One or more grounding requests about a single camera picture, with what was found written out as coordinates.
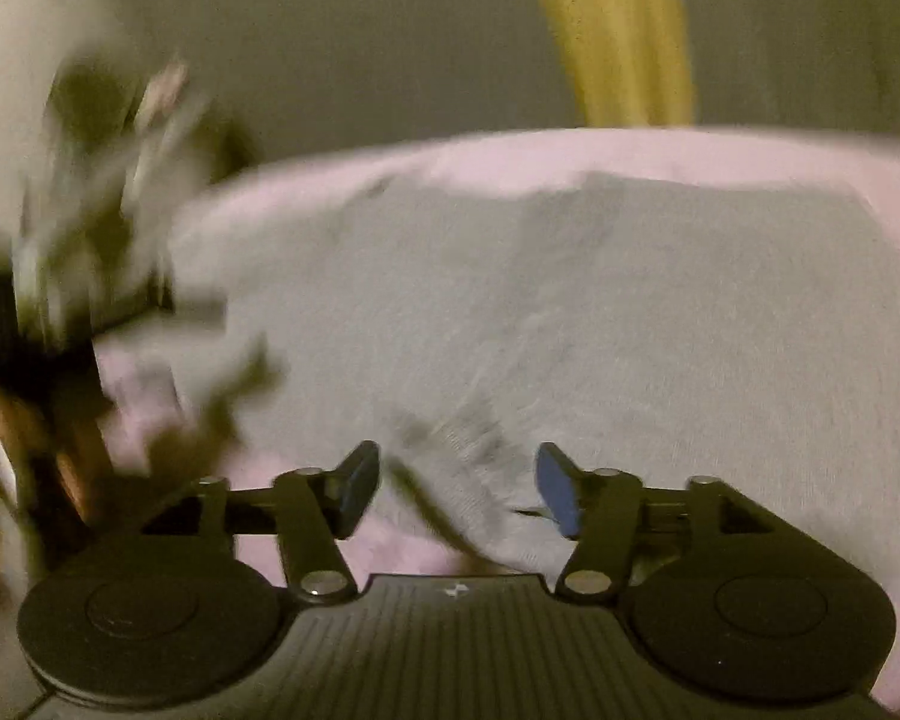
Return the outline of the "grey sweatpants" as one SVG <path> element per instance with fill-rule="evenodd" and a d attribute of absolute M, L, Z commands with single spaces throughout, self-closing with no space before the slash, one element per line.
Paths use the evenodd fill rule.
<path fill-rule="evenodd" d="M 375 509 L 554 574 L 538 445 L 650 484 L 728 481 L 900 580 L 900 271 L 827 193 L 592 176 L 520 200 L 398 181 L 290 216 L 218 206 L 173 243 L 230 327 L 180 356 L 195 394 L 249 341 L 283 377 L 253 447 L 385 458 Z"/>

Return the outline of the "green curtain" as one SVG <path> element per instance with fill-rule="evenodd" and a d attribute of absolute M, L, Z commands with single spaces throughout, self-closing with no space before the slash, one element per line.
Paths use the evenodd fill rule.
<path fill-rule="evenodd" d="M 277 160 L 587 125 L 541 0 L 123 0 Z M 697 125 L 900 133 L 900 0 L 683 0 Z"/>

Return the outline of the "pink bed sheet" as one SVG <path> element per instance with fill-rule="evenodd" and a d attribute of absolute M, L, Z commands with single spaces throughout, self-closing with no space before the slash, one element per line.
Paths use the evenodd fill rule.
<path fill-rule="evenodd" d="M 575 187 L 592 176 L 631 182 L 660 182 L 701 187 L 718 192 L 827 193 L 857 202 L 880 227 L 898 257 L 900 271 L 900 142 L 860 138 L 754 137 L 730 132 L 690 130 L 556 130 L 517 135 L 466 138 L 447 143 L 402 146 L 382 153 L 352 154 L 333 160 L 272 166 L 214 190 L 183 216 L 183 227 L 202 220 L 218 206 L 247 202 L 253 213 L 281 211 L 304 216 L 343 206 L 369 188 L 398 181 L 442 192 L 466 193 L 480 199 L 520 200 L 541 192 Z M 253 382 L 229 406 L 237 445 L 232 445 L 214 473 L 238 486 L 265 484 L 278 473 L 302 463 L 251 445 L 240 424 L 244 406 L 258 405 L 283 377 L 284 366 L 273 358 L 264 341 L 249 341 L 235 358 L 209 379 L 205 394 L 192 392 L 178 375 L 180 356 L 211 348 L 226 338 L 213 337 L 201 327 L 182 328 L 166 337 L 133 333 L 105 344 L 102 366 L 115 395 L 116 415 L 107 422 L 105 437 L 115 465 L 131 476 L 150 476 L 146 457 L 118 458 L 119 450 L 146 449 L 159 427 L 182 427 L 198 403 L 212 394 L 221 380 L 229 380 L 251 356 L 265 353 L 261 380 Z M 432 523 L 418 532 L 398 528 L 375 509 L 368 512 L 344 552 L 359 575 L 374 572 L 463 574 L 489 569 L 515 569 L 554 577 L 493 559 Z M 900 580 L 883 582 L 898 610 Z M 900 634 L 888 667 L 878 681 L 877 696 L 900 712 Z"/>

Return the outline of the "yellow curtain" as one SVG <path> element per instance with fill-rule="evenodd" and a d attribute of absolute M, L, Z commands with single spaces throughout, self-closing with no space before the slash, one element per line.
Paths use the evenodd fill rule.
<path fill-rule="evenodd" d="M 683 0 L 541 0 L 585 124 L 694 122 Z"/>

